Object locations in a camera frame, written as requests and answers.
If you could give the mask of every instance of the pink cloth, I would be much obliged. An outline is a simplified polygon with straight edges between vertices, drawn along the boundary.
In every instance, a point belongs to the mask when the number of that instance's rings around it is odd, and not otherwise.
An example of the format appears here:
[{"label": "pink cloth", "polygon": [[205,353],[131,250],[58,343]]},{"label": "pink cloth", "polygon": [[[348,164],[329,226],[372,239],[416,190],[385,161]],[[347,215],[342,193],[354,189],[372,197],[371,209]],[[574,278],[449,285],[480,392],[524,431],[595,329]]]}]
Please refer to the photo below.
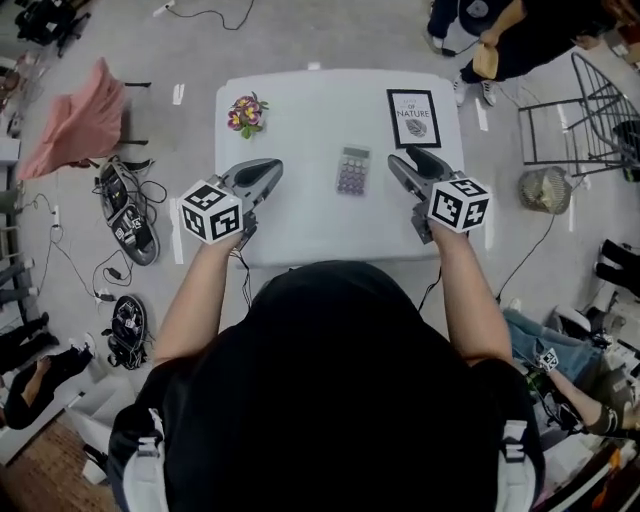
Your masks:
[{"label": "pink cloth", "polygon": [[42,139],[20,165],[18,179],[37,178],[85,158],[108,156],[120,140],[124,89],[100,58],[80,92],[53,100]]}]

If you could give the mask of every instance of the white backpack strap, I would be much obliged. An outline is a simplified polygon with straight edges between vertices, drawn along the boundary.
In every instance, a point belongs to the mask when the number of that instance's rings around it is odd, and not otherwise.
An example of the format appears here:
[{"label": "white backpack strap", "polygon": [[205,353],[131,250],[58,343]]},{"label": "white backpack strap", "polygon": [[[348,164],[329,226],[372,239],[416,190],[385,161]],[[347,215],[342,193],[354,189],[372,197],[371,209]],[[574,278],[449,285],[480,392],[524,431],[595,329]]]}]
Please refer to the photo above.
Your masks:
[{"label": "white backpack strap", "polygon": [[141,437],[138,451],[123,475],[124,498],[129,512],[169,512],[164,485],[164,428],[155,409],[149,409],[156,434]]},{"label": "white backpack strap", "polygon": [[526,512],[533,506],[536,474],[522,445],[526,429],[526,421],[508,420],[505,424],[498,460],[496,512]]}]

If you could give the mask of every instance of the framed picture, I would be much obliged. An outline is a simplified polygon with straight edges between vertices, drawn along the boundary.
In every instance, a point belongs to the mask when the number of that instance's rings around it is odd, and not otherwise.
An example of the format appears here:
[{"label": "framed picture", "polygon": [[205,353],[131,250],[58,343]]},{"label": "framed picture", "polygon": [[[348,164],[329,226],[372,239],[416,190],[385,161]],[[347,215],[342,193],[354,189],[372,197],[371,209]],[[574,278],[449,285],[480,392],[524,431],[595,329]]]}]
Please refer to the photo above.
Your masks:
[{"label": "framed picture", "polygon": [[431,91],[387,89],[396,148],[439,148],[440,132]]}]

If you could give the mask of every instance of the person sitting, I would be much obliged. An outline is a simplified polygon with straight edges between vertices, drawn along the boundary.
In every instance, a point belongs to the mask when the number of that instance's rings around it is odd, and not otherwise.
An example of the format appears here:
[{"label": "person sitting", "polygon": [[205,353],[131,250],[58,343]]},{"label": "person sitting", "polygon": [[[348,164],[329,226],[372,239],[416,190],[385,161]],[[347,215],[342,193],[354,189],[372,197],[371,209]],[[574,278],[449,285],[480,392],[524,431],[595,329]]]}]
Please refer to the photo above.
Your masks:
[{"label": "person sitting", "polygon": [[528,509],[544,457],[506,322],[467,237],[431,230],[450,343],[388,275],[354,261],[272,279],[219,332],[240,235],[203,245],[164,318],[155,367],[113,426],[119,506],[442,508],[440,496],[446,509],[493,511],[509,488],[499,468],[509,472],[501,450],[513,434]]},{"label": "person sitting", "polygon": [[32,363],[13,379],[9,397],[0,410],[0,427],[22,430],[31,425],[53,401],[60,384],[81,373],[95,354],[88,337],[82,348],[71,347],[55,356]]},{"label": "person sitting", "polygon": [[22,343],[48,323],[49,315],[44,313],[37,320],[0,334],[0,375],[22,366],[44,348],[58,345],[58,339],[48,332],[41,332],[31,341]]}]

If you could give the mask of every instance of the floor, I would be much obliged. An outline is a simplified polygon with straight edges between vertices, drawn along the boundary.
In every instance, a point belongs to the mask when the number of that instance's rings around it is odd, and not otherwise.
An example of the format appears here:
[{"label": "floor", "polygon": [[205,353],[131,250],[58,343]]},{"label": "floor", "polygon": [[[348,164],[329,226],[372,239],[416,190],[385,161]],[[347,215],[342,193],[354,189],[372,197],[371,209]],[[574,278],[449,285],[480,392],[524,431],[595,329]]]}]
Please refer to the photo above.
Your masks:
[{"label": "floor", "polygon": [[[180,19],[164,13],[152,17],[160,5],[159,0],[92,2],[93,17],[82,39],[41,79],[42,92],[31,105],[24,124],[23,154],[29,152],[43,130],[51,98],[77,90],[100,56],[106,57],[114,75],[122,80],[153,82],[149,90],[130,93],[131,136],[149,138],[150,144],[129,149],[124,156],[154,158],[156,163],[149,177],[167,187],[169,197],[176,197],[187,184],[213,173],[215,92],[231,78],[303,70],[310,62],[319,62],[325,69],[398,69],[453,79],[471,53],[454,59],[431,53],[421,35],[427,6],[415,0],[256,0],[249,20],[238,32],[222,30],[215,15]],[[230,25],[235,25],[244,16],[248,0],[178,0],[176,10],[193,13],[214,6],[227,16]],[[468,35],[454,28],[447,46],[464,48],[470,41]],[[588,58],[640,104],[640,77],[630,68],[604,45],[589,52]],[[177,83],[185,84],[181,106],[172,105]],[[496,292],[551,220],[546,214],[523,209],[516,195],[516,183],[524,167],[515,104],[572,97],[577,94],[577,82],[569,56],[565,55],[526,78],[504,83],[502,89],[498,105],[488,111],[488,131],[479,128],[473,97],[459,111],[466,172],[491,186],[495,193],[495,215],[487,228],[488,238],[482,230],[471,238]],[[551,117],[547,121],[558,124]],[[553,138],[546,144],[550,151],[559,147]],[[96,264],[117,249],[103,221],[99,201],[91,194],[94,176],[92,170],[61,169],[29,181],[25,198],[29,201],[43,193],[52,205],[60,205],[64,228],[60,245],[69,251],[87,283]],[[556,304],[580,308],[593,298],[600,283],[593,279],[591,267],[603,238],[640,245],[637,185],[626,183],[617,172],[594,175],[588,180],[590,188],[585,185],[575,192],[573,215],[556,218],[545,242],[502,294],[503,303],[520,298],[523,311],[533,319],[541,320]],[[52,218],[42,203],[38,210],[27,209],[19,222],[22,249],[36,260],[32,279],[39,284],[45,271]],[[146,304],[153,333],[188,268],[187,264],[174,263],[166,205],[160,207],[156,228],[163,247],[160,259],[150,267],[136,267],[128,290]],[[188,263],[197,243],[188,236],[183,236],[183,243]],[[417,303],[426,286],[437,277],[439,263],[433,260],[378,265]],[[253,289],[259,289],[277,272],[252,270]],[[243,271],[231,271],[223,326],[237,322],[246,311],[241,294],[243,279]],[[98,278],[97,287],[101,284]],[[108,354],[100,332],[108,325],[111,307],[97,307],[69,261],[56,250],[50,255],[36,306],[31,312],[48,311],[51,331],[61,339],[77,338],[88,331],[98,341],[103,357]],[[446,331],[440,286],[428,297],[423,316],[440,331]],[[146,371],[129,374],[134,386],[141,385]]]}]

